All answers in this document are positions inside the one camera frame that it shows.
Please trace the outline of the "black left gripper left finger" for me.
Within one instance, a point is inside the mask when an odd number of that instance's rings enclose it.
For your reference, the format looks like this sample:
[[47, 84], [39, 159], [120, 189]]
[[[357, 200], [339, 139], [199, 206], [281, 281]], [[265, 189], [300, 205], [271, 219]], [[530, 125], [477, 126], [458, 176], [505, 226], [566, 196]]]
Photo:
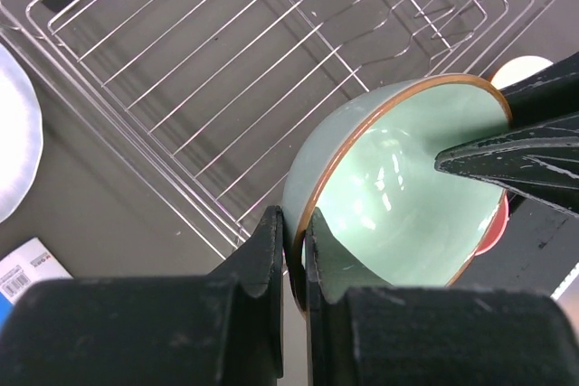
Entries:
[[273, 385], [283, 374], [283, 215], [211, 273], [45, 280], [1, 330], [4, 385]]

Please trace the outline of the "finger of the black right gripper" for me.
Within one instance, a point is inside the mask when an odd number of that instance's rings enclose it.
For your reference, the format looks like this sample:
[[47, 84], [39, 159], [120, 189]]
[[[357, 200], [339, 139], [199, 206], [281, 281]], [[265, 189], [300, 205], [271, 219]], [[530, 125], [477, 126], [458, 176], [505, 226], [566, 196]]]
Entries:
[[578, 57], [576, 52], [501, 91], [511, 110], [513, 128], [578, 111]]

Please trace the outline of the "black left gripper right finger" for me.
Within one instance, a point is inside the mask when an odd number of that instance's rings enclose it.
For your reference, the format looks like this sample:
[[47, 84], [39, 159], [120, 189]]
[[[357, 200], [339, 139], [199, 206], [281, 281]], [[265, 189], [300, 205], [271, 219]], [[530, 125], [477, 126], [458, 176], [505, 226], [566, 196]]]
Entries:
[[575, 385], [578, 341], [549, 296], [495, 288], [356, 286], [331, 299], [321, 211], [305, 235], [312, 385]]

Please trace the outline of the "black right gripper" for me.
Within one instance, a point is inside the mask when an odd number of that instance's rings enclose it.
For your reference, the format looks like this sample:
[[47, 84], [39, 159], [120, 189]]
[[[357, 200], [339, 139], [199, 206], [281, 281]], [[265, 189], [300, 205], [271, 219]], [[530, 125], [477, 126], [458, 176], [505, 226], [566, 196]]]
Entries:
[[436, 170], [495, 184], [526, 200], [498, 243], [456, 287], [552, 294], [578, 262], [578, 125], [540, 123], [440, 152]]

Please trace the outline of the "white orange bowl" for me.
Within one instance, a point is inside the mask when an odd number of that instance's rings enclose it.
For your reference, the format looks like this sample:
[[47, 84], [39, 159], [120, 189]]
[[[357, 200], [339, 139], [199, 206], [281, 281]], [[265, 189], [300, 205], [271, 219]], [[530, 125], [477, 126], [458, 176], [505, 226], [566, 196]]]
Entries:
[[497, 89], [504, 89], [530, 78], [552, 64], [552, 61], [542, 56], [519, 56], [501, 66], [489, 79], [489, 82]]

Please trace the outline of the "mint green ceramic bowl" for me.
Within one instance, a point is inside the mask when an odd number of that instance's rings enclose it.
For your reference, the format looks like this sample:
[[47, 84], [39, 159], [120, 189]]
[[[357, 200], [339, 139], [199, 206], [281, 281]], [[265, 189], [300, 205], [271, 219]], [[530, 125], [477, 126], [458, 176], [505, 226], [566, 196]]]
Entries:
[[396, 287], [446, 287], [470, 264], [506, 193], [438, 171], [450, 147], [508, 130], [507, 100], [480, 77], [451, 73], [364, 93], [311, 132], [281, 200], [293, 296], [306, 302], [304, 244], [321, 212], [347, 254]]

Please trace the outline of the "white fluted plate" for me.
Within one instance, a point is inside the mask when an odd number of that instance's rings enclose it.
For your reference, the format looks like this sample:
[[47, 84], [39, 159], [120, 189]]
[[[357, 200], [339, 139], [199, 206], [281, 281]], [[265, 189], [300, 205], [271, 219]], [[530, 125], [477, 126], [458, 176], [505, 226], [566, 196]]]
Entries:
[[43, 153], [43, 114], [33, 84], [16, 58], [1, 48], [1, 220], [30, 191]]

